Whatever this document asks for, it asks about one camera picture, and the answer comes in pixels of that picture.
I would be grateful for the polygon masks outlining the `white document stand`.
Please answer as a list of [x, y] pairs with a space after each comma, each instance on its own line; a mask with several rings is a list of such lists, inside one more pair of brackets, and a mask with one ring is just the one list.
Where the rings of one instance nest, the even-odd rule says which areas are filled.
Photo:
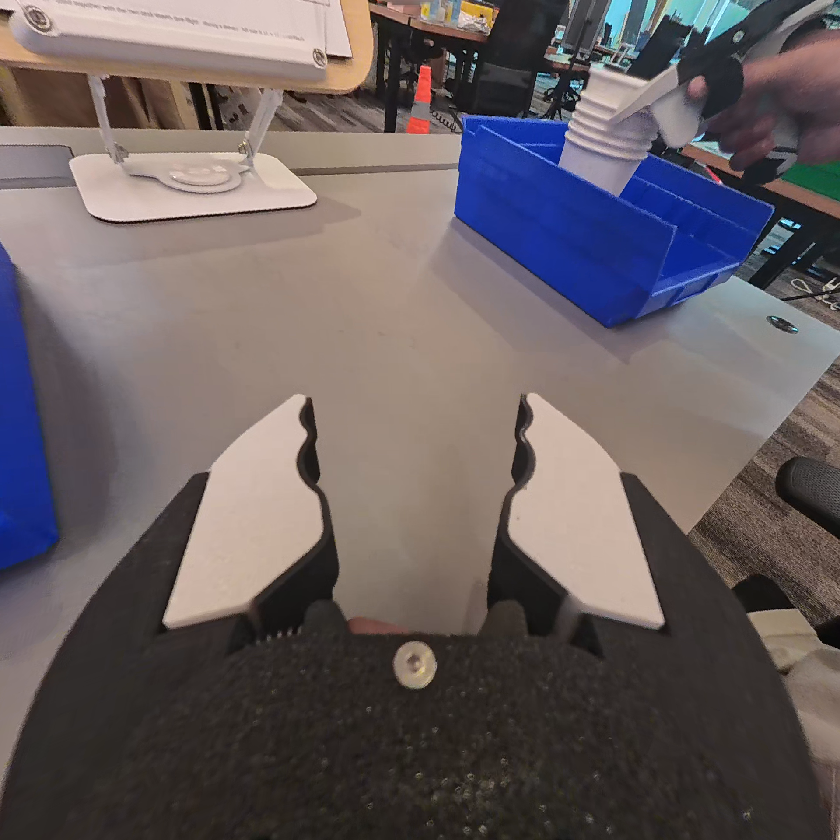
[[[278, 70], [307, 81], [322, 79], [327, 55], [316, 47], [233, 44], [220, 39], [197, 47], [120, 43], [115, 40], [60, 35], [39, 7], [42, 2], [17, 2], [10, 25], [17, 40], [43, 55], [63, 50], [79, 55], [146, 61], [172, 59], [194, 67], [221, 59], [238, 70]], [[309, 207], [315, 193], [286, 166], [259, 154], [283, 90], [266, 88], [255, 116], [235, 153], [130, 153], [116, 140], [110, 124], [104, 79], [87, 76], [98, 118], [104, 154], [74, 156], [70, 169], [88, 213], [116, 224], [219, 216]]]

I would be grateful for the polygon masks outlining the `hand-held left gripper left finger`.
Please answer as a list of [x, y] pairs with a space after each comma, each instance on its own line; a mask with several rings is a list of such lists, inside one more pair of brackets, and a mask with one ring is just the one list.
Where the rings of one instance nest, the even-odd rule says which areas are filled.
[[312, 400], [295, 394], [213, 462], [163, 614], [169, 631], [245, 617], [258, 637], [330, 601], [339, 560]]

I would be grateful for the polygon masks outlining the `orange traffic cone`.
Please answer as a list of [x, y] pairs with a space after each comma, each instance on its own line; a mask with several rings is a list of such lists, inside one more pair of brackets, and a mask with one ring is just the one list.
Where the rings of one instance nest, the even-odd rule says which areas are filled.
[[421, 65], [416, 82], [413, 106], [406, 125], [406, 133], [428, 135], [431, 121], [432, 70]]

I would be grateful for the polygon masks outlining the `blue plastic bin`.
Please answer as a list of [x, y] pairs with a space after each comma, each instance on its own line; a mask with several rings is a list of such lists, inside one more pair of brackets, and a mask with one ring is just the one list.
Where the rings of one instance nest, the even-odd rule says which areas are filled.
[[17, 272], [1, 248], [1, 569], [59, 538]]
[[620, 196], [559, 165], [566, 124], [463, 118], [455, 216], [602, 326], [724, 282], [773, 207], [649, 154]]

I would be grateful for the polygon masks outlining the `person's right hand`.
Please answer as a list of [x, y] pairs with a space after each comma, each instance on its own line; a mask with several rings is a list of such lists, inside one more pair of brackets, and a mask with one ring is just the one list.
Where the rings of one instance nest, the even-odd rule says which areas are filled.
[[743, 68], [740, 99], [708, 123], [734, 172], [774, 148], [780, 113], [799, 128], [799, 160], [821, 165], [839, 160], [839, 33], [815, 31], [776, 56]]

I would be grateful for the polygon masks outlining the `green plastic bin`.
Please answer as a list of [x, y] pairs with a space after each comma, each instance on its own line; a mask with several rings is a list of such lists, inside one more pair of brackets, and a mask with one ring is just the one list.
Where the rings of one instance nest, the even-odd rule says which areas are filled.
[[839, 201], [839, 174], [838, 161], [816, 165], [796, 162], [782, 175], [782, 180]]

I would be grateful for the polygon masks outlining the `stack of nested white cups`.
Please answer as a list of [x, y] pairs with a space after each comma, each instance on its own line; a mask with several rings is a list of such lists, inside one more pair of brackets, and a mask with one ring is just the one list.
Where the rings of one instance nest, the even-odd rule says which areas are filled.
[[647, 157], [658, 126], [647, 110], [614, 125], [610, 119], [646, 84], [617, 70], [592, 68], [564, 134], [560, 167], [620, 196]]

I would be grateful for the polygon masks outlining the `black mesh chair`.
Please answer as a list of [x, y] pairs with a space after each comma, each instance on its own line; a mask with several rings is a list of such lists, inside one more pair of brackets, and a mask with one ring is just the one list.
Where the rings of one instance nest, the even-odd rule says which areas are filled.
[[550, 72], [545, 53], [568, 6], [566, 1], [502, 2], [460, 110], [502, 118], [527, 115], [538, 74]]

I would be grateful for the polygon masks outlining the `black office chair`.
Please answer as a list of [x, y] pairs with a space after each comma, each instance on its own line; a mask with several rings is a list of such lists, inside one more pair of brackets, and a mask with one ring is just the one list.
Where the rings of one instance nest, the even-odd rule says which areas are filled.
[[[838, 467], [815, 458], [793, 457], [780, 467], [774, 488], [789, 508], [838, 540]], [[744, 610], [753, 615], [775, 614], [798, 606], [779, 583], [763, 574], [752, 574], [737, 583], [732, 593]]]

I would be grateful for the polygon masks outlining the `printed instruction sheet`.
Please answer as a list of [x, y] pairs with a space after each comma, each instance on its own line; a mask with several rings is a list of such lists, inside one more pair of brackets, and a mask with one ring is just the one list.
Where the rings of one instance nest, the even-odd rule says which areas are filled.
[[316, 47], [328, 57], [353, 56], [340, 2], [307, 1], [57, 1], [39, 6], [60, 35], [194, 46]]

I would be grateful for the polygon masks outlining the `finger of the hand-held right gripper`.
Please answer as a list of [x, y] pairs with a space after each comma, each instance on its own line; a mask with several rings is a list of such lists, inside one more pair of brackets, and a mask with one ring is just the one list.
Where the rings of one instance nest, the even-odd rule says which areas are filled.
[[706, 125], [701, 112], [707, 95], [695, 98], [689, 87], [690, 79], [680, 81], [676, 66], [662, 71], [621, 102], [611, 117], [611, 128], [642, 114], [669, 148], [682, 148], [699, 137]]

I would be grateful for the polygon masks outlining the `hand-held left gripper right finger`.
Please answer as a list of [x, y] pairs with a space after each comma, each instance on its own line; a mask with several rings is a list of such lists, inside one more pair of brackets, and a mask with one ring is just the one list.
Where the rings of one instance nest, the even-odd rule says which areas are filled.
[[590, 434], [535, 392], [521, 395], [487, 582], [487, 611], [524, 631], [604, 644], [606, 631], [659, 640], [665, 613], [625, 475]]

